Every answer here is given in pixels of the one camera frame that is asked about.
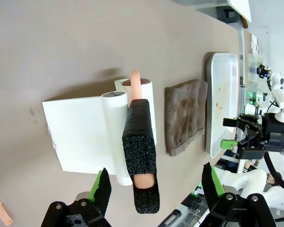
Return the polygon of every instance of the white paper roll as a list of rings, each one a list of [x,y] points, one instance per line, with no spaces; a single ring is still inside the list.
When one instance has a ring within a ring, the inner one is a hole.
[[[121,79],[118,80],[119,83],[123,83],[125,80]],[[123,89],[126,91],[127,93],[127,100],[128,103],[132,100],[132,90],[130,86],[122,86]],[[157,134],[156,134],[156,122],[155,122],[155,106],[153,103],[153,92],[152,92],[152,82],[148,83],[148,84],[143,84],[141,85],[141,90],[142,90],[142,98],[148,99],[149,103],[150,103],[150,112],[151,112],[151,127],[152,127],[152,134],[153,134],[153,139],[155,141],[155,144],[157,144]]]
[[[122,143],[128,112],[127,94],[115,91],[103,94],[101,97],[117,181],[120,185],[131,185],[132,180],[126,168]]]

